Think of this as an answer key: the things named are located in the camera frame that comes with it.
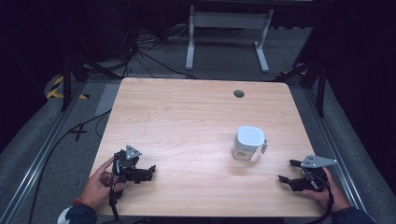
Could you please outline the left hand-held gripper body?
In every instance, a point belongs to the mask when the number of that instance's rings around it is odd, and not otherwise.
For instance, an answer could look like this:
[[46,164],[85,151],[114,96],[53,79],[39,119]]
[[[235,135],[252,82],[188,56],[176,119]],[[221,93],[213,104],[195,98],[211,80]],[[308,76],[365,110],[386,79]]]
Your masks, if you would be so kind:
[[132,181],[139,184],[145,181],[146,176],[149,175],[149,169],[138,169],[136,167],[141,155],[140,151],[131,146],[126,146],[125,149],[121,149],[114,154],[113,168],[118,183]]

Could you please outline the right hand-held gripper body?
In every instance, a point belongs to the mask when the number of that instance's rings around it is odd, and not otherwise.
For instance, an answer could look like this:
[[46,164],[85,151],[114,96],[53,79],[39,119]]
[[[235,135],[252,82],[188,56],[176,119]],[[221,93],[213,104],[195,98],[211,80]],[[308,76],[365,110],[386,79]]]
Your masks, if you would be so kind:
[[301,170],[302,178],[292,179],[290,181],[291,189],[293,191],[303,191],[304,189],[323,191],[328,185],[328,177],[323,168],[336,163],[335,159],[307,155],[302,161],[302,167],[297,167]]

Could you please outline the clear pitcher with white lid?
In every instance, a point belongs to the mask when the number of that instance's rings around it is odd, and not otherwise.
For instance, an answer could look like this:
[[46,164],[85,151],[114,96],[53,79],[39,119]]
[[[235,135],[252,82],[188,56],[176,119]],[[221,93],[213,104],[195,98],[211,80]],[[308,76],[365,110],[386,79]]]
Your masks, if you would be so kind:
[[232,156],[237,161],[250,161],[257,150],[264,154],[267,140],[262,129],[254,126],[240,126],[232,146]]

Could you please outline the person's right hand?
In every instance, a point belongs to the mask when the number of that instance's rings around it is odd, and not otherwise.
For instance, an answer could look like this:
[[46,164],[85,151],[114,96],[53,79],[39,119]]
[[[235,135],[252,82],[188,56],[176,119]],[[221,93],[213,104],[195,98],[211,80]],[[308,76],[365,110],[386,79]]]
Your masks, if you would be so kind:
[[[333,196],[332,212],[335,213],[342,209],[346,209],[351,206],[349,201],[345,198],[343,191],[334,182],[330,171],[327,168],[323,168],[326,176],[328,177],[328,183]],[[324,189],[322,192],[317,192],[314,190],[305,189],[302,194],[309,198],[319,202],[324,208],[328,207],[328,202],[330,200],[329,191]]]

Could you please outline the person's left hand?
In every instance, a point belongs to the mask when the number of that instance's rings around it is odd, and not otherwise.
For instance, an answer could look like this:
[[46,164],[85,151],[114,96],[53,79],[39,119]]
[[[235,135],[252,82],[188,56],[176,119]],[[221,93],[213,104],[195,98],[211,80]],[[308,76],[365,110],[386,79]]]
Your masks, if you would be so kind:
[[104,162],[88,179],[78,201],[95,209],[102,205],[109,197],[111,173],[106,169],[112,164],[114,158]]

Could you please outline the grey floor plate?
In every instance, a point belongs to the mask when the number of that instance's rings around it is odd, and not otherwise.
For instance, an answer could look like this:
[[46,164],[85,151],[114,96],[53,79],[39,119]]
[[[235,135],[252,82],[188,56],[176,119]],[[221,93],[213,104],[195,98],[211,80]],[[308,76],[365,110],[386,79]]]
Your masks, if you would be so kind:
[[95,116],[101,115],[110,110],[115,102],[118,94],[120,85],[119,84],[106,84],[102,96],[99,100],[98,106],[96,107]]

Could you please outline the black metal stand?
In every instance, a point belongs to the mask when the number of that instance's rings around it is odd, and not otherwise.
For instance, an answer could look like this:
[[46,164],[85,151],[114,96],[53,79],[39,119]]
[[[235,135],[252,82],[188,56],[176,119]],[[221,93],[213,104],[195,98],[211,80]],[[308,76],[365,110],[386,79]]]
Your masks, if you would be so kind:
[[326,87],[326,74],[327,69],[325,68],[325,63],[322,61],[313,61],[309,63],[304,63],[297,66],[287,73],[281,72],[279,76],[274,79],[274,82],[284,82],[292,77],[295,77],[302,72],[305,72],[304,77],[300,81],[300,86],[303,89],[311,89],[315,83],[317,86],[317,96],[316,96],[316,109],[318,114],[324,117],[324,94]]
[[64,77],[64,99],[63,99],[63,107],[61,109],[64,112],[67,107],[71,104],[72,101],[72,77],[75,77],[77,82],[85,82],[88,80],[88,73],[84,64],[89,65],[94,70],[99,73],[110,77],[111,79],[121,79],[120,76],[117,76],[110,70],[107,70],[99,63],[95,63],[75,52],[68,53],[64,59],[64,70],[62,75]]

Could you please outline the dark curtain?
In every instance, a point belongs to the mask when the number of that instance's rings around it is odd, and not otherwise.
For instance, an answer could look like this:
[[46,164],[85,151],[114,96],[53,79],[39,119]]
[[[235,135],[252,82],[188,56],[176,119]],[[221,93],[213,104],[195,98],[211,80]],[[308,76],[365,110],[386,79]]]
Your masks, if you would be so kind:
[[396,194],[396,0],[323,0],[299,61],[321,62],[340,106]]

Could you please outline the yellow black floor tape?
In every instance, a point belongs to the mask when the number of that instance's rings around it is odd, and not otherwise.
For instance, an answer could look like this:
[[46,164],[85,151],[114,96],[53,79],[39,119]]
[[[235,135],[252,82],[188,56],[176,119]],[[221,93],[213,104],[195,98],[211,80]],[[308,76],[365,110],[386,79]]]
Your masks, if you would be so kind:
[[62,93],[57,92],[58,88],[60,85],[63,83],[64,77],[62,75],[59,75],[55,81],[53,82],[49,92],[47,93],[48,98],[58,98],[58,99],[63,99],[64,95]]

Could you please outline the aluminium floor rail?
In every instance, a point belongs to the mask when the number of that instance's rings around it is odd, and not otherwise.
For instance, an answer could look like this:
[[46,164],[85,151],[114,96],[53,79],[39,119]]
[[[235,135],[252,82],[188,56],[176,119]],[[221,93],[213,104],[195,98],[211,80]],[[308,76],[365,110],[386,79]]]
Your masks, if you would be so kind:
[[85,87],[86,82],[74,84],[64,112],[62,101],[48,100],[0,155],[0,224],[13,224],[18,216]]
[[339,152],[338,147],[332,137],[327,122],[317,111],[314,93],[311,90],[303,89],[303,94],[308,103],[308,107],[313,114],[313,120],[318,125],[319,132],[324,137],[324,144],[327,153],[332,159],[337,160],[337,163],[333,165],[332,168],[337,174],[340,186],[343,188],[350,203],[366,212],[366,207],[363,204],[355,182],[352,179],[352,176],[347,169],[346,163],[344,162],[342,155]]

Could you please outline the white metal desk frame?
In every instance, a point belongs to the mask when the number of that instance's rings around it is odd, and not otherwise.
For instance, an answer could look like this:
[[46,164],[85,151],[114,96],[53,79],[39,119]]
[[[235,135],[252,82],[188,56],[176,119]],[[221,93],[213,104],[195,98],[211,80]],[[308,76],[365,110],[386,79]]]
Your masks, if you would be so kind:
[[268,9],[263,14],[229,13],[229,12],[201,12],[195,6],[190,6],[189,15],[189,45],[185,68],[191,70],[194,60],[194,29],[195,28],[233,28],[260,30],[261,37],[253,43],[256,55],[264,73],[269,72],[269,66],[264,55],[264,41],[270,28],[274,11]]

